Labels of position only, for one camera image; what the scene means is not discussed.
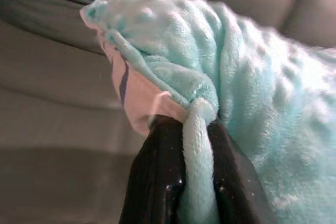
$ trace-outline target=gray couch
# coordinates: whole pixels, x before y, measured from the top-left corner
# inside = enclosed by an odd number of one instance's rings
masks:
[[[143,143],[79,17],[93,0],[0,0],[0,223],[117,223]],[[336,0],[212,0],[336,47]]]

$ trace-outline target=black plastic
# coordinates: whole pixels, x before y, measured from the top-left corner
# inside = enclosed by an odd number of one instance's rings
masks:
[[[156,116],[135,158],[119,224],[176,224],[185,185],[182,124]]]
[[[220,222],[278,223],[252,162],[219,121],[208,127],[214,155],[214,188]]]

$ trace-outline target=light blue blanket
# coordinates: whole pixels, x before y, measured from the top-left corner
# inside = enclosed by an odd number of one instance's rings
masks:
[[[96,0],[82,16],[189,111],[182,223],[218,223],[206,133],[216,115],[280,223],[336,223],[335,49],[285,39],[206,0]]]

